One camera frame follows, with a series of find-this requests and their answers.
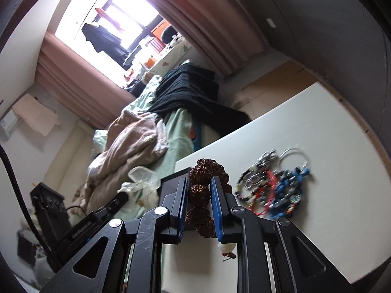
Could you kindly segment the pink fleece blanket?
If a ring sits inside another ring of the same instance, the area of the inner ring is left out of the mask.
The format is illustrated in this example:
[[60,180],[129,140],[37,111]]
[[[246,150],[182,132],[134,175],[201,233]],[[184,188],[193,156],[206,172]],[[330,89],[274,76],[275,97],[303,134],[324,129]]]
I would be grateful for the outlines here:
[[123,110],[109,126],[105,150],[87,169],[86,182],[77,189],[72,199],[81,215],[106,205],[125,182],[135,167],[150,165],[168,150],[166,126],[156,113],[134,113]]

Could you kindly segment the clear plastic bags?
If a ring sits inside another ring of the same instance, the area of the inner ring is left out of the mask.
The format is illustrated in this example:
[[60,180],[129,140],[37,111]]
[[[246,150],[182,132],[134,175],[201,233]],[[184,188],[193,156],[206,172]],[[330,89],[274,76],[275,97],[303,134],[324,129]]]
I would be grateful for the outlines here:
[[157,206],[158,189],[161,180],[157,174],[143,166],[138,166],[128,172],[130,182],[125,182],[117,192],[127,193],[129,200],[125,204],[128,210],[144,208],[146,210]]

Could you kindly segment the green bed sheet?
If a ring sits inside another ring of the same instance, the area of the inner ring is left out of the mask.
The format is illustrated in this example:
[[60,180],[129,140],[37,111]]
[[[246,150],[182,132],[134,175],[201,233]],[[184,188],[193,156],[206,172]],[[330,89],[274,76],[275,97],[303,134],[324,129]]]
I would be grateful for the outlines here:
[[[149,113],[148,109],[152,106],[156,89],[160,83],[161,79],[159,77],[152,78],[141,95],[131,104],[123,108],[123,110],[131,110],[134,113]],[[190,139],[192,117],[187,110],[179,108],[161,118],[166,126],[168,150],[159,160],[146,166],[146,168],[154,171],[160,179],[172,174],[176,161],[188,156],[194,150],[194,145]],[[125,215],[134,218],[143,209],[126,209]]]

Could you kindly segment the orange box on windowsill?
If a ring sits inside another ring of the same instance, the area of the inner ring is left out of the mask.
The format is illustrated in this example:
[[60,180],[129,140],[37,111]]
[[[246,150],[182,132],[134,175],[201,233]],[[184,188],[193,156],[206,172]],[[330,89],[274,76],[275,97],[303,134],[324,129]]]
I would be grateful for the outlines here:
[[161,36],[164,32],[164,30],[170,26],[170,23],[167,22],[167,20],[163,20],[161,21],[155,28],[153,28],[151,30],[151,33],[153,33],[153,35],[158,38],[158,39],[161,39]]

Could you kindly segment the white wall socket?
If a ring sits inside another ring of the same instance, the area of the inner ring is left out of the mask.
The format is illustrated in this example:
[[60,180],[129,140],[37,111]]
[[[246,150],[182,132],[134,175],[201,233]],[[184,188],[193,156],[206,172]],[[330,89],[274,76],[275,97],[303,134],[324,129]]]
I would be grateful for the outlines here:
[[266,21],[267,21],[267,23],[269,24],[269,26],[270,26],[272,29],[275,29],[275,28],[276,28],[276,24],[274,23],[274,21],[273,21],[271,18],[267,18]]

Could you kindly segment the right pink curtain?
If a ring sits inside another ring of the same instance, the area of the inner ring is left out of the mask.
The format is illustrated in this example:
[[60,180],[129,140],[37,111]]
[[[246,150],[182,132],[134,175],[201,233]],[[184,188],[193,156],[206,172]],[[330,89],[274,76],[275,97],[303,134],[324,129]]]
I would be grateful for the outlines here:
[[147,1],[221,75],[264,50],[261,31],[238,0]]

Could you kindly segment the pink curtain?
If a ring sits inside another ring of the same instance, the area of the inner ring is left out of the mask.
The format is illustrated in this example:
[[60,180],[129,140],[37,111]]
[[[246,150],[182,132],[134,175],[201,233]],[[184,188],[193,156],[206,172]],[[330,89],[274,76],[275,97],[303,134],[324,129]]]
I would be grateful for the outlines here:
[[46,32],[36,65],[35,83],[91,127],[103,129],[135,96]]
[[147,1],[221,75],[264,50],[261,31],[238,0]]

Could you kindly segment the hanging dark clothes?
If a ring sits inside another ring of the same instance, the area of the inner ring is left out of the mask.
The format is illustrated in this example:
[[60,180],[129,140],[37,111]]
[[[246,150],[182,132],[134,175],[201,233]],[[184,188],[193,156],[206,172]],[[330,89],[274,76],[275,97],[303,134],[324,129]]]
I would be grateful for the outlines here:
[[82,27],[82,33],[86,40],[91,42],[97,53],[106,53],[124,70],[127,70],[125,60],[127,59],[129,52],[126,48],[122,47],[121,39],[119,37],[110,33],[106,28],[100,25],[96,27],[93,24],[88,23],[84,24]]

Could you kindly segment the black jewelry box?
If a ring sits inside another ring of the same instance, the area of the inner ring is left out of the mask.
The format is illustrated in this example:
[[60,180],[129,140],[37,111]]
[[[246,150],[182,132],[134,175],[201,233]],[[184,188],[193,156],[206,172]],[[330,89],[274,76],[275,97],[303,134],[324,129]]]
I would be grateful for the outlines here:
[[192,169],[191,167],[187,167],[181,171],[177,171],[161,179],[160,188],[157,190],[159,196],[159,201],[158,201],[159,206],[163,204],[164,197],[167,194],[172,194],[176,192],[179,180],[181,178],[188,178],[191,169]]

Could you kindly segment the black round cushion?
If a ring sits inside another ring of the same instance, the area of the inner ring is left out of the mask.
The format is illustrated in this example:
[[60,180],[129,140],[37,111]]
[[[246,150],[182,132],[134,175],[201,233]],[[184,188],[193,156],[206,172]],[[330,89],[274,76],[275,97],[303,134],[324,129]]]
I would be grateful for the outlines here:
[[169,44],[177,33],[178,31],[172,25],[169,25],[164,29],[160,38],[163,43]]

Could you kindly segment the patterned windowsill cloth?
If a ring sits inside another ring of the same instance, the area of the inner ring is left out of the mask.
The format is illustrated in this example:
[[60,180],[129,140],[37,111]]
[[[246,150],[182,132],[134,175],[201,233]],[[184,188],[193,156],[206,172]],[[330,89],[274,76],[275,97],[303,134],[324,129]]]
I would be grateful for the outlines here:
[[192,45],[183,37],[177,39],[173,46],[169,46],[168,51],[164,53],[148,73],[164,76],[192,49]]

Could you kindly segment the paper sheet on wall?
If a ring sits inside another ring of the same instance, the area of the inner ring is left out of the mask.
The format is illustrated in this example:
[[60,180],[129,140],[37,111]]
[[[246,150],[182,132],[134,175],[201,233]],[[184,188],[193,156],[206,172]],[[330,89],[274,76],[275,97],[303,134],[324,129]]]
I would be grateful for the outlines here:
[[60,125],[57,113],[53,112],[32,95],[24,94],[13,106],[13,112],[28,124],[31,129],[46,137]]

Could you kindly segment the large silver hoop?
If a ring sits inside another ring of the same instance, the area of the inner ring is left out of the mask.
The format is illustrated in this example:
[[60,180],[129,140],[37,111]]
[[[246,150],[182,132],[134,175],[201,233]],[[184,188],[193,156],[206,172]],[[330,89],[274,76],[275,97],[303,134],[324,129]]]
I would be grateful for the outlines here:
[[277,162],[277,167],[279,169],[287,169],[286,167],[283,167],[283,162],[287,160],[287,158],[291,158],[291,161],[296,162],[295,169],[298,169],[299,171],[303,171],[305,169],[309,168],[310,160],[307,154],[298,147],[292,147],[286,149],[279,157]]

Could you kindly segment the black knitted blanket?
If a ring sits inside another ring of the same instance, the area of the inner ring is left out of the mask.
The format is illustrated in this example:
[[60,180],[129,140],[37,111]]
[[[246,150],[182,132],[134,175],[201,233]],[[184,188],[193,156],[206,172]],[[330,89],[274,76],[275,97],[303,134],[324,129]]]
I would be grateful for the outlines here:
[[219,85],[214,78],[213,71],[193,63],[185,63],[170,70],[156,89],[148,112],[165,117],[184,108],[220,136],[238,130],[250,122],[250,117],[217,101]]

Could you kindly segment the cardboard floor sheets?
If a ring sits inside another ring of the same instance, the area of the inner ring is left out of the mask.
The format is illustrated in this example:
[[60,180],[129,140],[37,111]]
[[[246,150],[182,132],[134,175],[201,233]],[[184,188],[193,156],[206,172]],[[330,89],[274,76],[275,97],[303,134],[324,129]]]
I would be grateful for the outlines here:
[[346,98],[303,65],[289,60],[264,76],[257,79],[252,77],[250,80],[251,83],[232,94],[231,99],[236,109],[247,113],[252,119],[264,115],[314,83],[321,83],[356,120],[374,145],[385,166],[390,168],[390,156],[381,144],[376,132],[370,128]]

